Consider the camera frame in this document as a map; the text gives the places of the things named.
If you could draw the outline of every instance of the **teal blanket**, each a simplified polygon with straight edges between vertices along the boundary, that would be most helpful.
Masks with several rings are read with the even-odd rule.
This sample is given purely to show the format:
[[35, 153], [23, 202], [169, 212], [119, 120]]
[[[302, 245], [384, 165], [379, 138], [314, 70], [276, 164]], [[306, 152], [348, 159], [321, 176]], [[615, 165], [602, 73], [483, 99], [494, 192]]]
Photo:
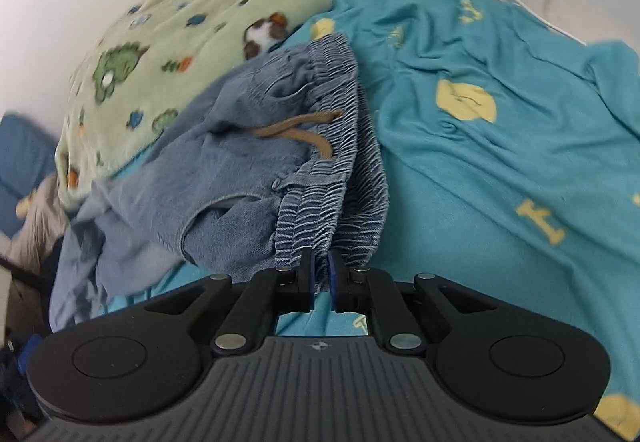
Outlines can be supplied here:
[[[597, 413], [633, 438], [636, 54], [620, 42], [583, 47], [497, 0], [334, 4], [287, 43], [344, 32], [356, 53], [391, 202], [371, 265], [407, 281], [435, 272], [590, 332], [612, 364]], [[187, 282], [189, 270], [170, 273], [159, 288]], [[362, 321], [329, 316], [329, 306], [320, 298], [311, 316], [287, 315], [281, 332], [363, 333]]]

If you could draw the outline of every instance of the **green blanket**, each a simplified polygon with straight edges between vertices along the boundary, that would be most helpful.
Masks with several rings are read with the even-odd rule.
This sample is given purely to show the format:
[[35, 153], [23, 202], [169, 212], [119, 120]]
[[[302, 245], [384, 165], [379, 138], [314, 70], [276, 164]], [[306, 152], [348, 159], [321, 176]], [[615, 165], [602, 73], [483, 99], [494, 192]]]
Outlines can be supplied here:
[[236, 65], [277, 47], [331, 0], [144, 0], [72, 78], [56, 150], [60, 200], [78, 207], [94, 179], [149, 146], [195, 96]]

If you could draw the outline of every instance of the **silver screw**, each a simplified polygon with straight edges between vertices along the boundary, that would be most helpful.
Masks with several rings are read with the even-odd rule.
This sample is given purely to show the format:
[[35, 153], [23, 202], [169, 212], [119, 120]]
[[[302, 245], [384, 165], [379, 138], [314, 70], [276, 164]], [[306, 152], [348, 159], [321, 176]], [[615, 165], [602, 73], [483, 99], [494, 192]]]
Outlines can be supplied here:
[[240, 334], [222, 334], [216, 337], [216, 346], [223, 350], [237, 350], [246, 344], [246, 338]]
[[398, 350], [413, 350], [422, 344], [422, 340], [415, 334], [396, 334], [389, 343]]

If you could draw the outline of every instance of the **drawstring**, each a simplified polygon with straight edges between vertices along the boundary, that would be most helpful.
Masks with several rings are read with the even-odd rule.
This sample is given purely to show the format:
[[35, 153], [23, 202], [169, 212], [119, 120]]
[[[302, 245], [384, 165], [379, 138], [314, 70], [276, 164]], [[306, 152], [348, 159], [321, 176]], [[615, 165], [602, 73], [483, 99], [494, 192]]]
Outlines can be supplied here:
[[334, 149], [331, 143], [322, 135], [307, 130], [299, 130], [294, 128], [299, 124], [308, 122], [324, 123], [332, 122], [342, 115], [342, 110], [331, 110], [330, 112], [315, 112], [313, 114], [296, 115], [295, 117], [286, 118], [280, 122], [276, 122], [262, 128], [255, 128], [254, 134], [258, 137], [285, 137], [306, 142], [312, 146], [316, 146], [320, 152], [320, 158], [327, 159], [334, 155]]

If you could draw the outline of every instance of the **blue cushion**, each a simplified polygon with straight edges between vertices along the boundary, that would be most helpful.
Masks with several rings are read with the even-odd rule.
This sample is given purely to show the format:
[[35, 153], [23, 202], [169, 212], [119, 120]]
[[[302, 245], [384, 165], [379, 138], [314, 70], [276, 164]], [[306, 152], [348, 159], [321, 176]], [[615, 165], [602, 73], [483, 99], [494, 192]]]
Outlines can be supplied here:
[[0, 231], [7, 236], [22, 226], [18, 201], [56, 170], [55, 151], [55, 141], [26, 118], [5, 114], [0, 120]]

